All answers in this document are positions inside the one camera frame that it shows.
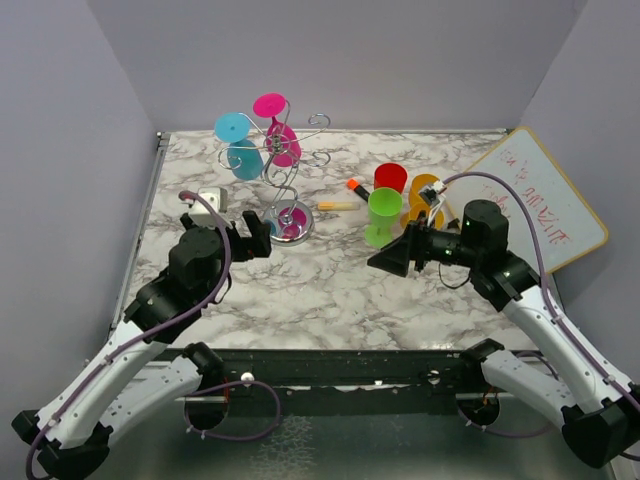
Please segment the green wine glass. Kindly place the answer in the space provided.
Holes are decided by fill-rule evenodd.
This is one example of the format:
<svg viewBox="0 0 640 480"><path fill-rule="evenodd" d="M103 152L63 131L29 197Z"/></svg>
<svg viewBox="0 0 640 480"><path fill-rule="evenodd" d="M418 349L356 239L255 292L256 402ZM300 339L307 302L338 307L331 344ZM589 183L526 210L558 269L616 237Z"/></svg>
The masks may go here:
<svg viewBox="0 0 640 480"><path fill-rule="evenodd" d="M392 188L380 187L370 194L369 225L364 233L370 246L382 248L392 241L392 227L398 221L402 208L403 198Z"/></svg>

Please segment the blue wine glass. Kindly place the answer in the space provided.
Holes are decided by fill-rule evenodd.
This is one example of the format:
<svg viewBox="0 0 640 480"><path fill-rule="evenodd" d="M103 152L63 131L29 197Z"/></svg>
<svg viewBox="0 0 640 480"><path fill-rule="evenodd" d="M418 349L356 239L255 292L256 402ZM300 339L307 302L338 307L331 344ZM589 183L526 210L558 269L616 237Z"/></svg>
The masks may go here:
<svg viewBox="0 0 640 480"><path fill-rule="evenodd" d="M243 181L259 177L264 166L259 148L248 139L250 130L249 118L239 112L222 115L214 126L217 138L227 144L218 155L220 165Z"/></svg>

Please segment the yellow wine glass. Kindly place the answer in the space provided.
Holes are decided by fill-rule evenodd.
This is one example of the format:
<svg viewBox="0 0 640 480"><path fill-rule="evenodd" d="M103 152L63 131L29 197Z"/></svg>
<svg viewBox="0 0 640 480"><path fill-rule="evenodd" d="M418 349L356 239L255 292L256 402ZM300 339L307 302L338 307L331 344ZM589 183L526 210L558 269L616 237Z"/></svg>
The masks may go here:
<svg viewBox="0 0 640 480"><path fill-rule="evenodd" d="M445 214L440 207L431 208L427 204L419 203L410 207L400 218L400 227L404 229L410 221L430 221L430 226L442 230L445 227Z"/></svg>
<svg viewBox="0 0 640 480"><path fill-rule="evenodd" d="M433 185L434 183L438 182L439 178L435 175L429 174L429 173L423 173L423 174L419 174L417 175L411 183L410 189L409 189L409 206L410 207L414 207L414 206L428 206L429 203L426 202L421 196L420 196L420 192L430 186Z"/></svg>

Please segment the red wine glass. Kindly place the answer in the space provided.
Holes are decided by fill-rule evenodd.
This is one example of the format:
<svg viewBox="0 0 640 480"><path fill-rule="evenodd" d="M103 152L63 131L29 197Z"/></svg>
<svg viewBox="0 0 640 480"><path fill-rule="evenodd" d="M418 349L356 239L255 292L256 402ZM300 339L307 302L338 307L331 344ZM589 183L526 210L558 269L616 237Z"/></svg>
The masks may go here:
<svg viewBox="0 0 640 480"><path fill-rule="evenodd" d="M407 183L407 178L408 173L402 165L387 162L375 169L374 188L389 188L402 194Z"/></svg>

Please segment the pink wine glass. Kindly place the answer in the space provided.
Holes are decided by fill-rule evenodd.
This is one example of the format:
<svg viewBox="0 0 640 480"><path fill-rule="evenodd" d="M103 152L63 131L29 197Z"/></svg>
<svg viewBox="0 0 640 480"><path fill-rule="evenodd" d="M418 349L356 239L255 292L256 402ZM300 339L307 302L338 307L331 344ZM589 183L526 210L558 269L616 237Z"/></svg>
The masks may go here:
<svg viewBox="0 0 640 480"><path fill-rule="evenodd" d="M253 113L260 118L270 118L267 130L267 147L274 154L273 164L291 167L301 157L297 136L288 125L290 102L280 93L270 92L260 96L253 104Z"/></svg>

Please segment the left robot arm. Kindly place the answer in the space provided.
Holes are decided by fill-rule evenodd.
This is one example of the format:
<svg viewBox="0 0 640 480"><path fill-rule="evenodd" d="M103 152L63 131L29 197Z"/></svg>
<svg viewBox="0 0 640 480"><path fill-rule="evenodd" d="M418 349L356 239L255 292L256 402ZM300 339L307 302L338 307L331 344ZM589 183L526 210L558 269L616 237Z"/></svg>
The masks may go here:
<svg viewBox="0 0 640 480"><path fill-rule="evenodd" d="M48 405L17 414L11 426L31 446L29 478L38 463L49 479L85 479L147 415L181 396L210 394L225 381L223 360L198 342L143 383L131 383L230 288L231 263L270 255L267 224L253 211L243 219L247 237L233 223L212 229L183 215L185 231L170 249L167 266L137 292L99 353Z"/></svg>

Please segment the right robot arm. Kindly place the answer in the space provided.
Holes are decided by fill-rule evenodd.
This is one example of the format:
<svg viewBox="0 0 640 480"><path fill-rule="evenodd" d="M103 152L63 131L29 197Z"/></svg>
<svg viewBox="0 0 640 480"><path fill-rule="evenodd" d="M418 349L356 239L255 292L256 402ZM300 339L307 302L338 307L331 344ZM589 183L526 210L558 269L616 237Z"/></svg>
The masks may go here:
<svg viewBox="0 0 640 480"><path fill-rule="evenodd" d="M556 426L583 463L601 468L639 440L639 386L570 321L545 279L509 251L508 229L495 203L473 200L460 233L411 221L367 264L401 277L429 261L468 268L474 290L534 342L559 376L546 376L487 340L467 350L461 383L472 391L490 384L517 397Z"/></svg>

